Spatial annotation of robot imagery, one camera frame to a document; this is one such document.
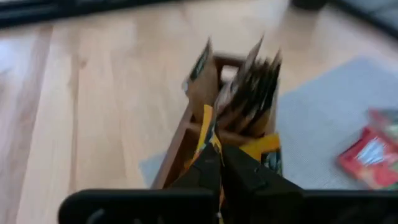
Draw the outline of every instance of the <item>wooden box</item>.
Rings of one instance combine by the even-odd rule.
[[[244,58],[215,55],[215,61],[218,80],[220,81],[219,83],[221,83],[221,72],[223,67],[227,65],[239,68],[243,64]],[[185,161],[193,157],[198,143],[200,129],[201,123],[195,122],[192,111],[190,107],[187,106],[172,142],[167,149],[165,159],[163,160],[154,183],[152,184],[153,189],[167,188],[179,177],[181,171],[183,171]],[[253,140],[253,138],[230,133],[224,130],[219,130],[219,135],[222,143],[232,144],[235,146],[240,146]]]

